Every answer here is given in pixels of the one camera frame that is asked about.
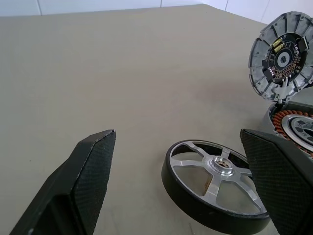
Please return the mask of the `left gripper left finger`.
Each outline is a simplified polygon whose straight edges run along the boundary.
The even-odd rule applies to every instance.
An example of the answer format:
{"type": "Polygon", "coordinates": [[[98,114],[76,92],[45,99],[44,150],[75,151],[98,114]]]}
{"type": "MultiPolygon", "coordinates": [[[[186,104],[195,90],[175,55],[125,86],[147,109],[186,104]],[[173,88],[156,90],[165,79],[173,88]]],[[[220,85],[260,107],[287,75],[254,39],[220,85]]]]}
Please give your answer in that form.
{"type": "Polygon", "coordinates": [[[107,192],[114,130],[92,134],[49,175],[9,235],[93,235],[107,192]]]}

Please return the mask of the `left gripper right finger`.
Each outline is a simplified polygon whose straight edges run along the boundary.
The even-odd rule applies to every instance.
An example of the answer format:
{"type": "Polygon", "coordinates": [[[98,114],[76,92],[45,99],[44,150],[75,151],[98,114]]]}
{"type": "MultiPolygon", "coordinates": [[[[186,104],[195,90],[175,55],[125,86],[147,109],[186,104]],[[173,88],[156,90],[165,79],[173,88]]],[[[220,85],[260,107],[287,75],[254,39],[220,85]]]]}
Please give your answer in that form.
{"type": "Polygon", "coordinates": [[[249,169],[279,235],[313,235],[313,159],[278,136],[242,129],[249,169]]]}

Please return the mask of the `clear plastic lid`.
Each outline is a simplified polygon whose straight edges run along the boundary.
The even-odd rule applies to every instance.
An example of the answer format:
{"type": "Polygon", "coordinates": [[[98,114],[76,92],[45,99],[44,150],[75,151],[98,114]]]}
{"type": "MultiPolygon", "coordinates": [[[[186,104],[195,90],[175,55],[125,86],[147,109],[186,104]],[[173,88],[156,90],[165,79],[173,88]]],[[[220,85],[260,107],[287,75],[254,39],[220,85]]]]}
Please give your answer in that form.
{"type": "Polygon", "coordinates": [[[250,82],[263,99],[278,104],[313,84],[313,18],[291,11],[261,30],[252,46],[250,82]]]}

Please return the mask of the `black silver spoked rotor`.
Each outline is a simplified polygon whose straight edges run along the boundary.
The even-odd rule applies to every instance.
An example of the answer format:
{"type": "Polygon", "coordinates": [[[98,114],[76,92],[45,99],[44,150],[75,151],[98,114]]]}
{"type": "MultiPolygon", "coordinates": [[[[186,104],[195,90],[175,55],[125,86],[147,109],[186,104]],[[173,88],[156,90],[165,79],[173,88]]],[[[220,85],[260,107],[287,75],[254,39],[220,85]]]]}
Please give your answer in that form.
{"type": "Polygon", "coordinates": [[[161,171],[164,188],[174,203],[188,216],[215,231],[228,235],[253,235],[262,231],[270,217],[260,197],[242,181],[252,177],[244,155],[226,146],[204,140],[182,140],[168,150],[161,171]],[[175,172],[176,167],[197,167],[211,174],[204,195],[197,195],[175,172]],[[258,209],[239,212],[217,203],[221,184],[234,184],[258,209]]]}

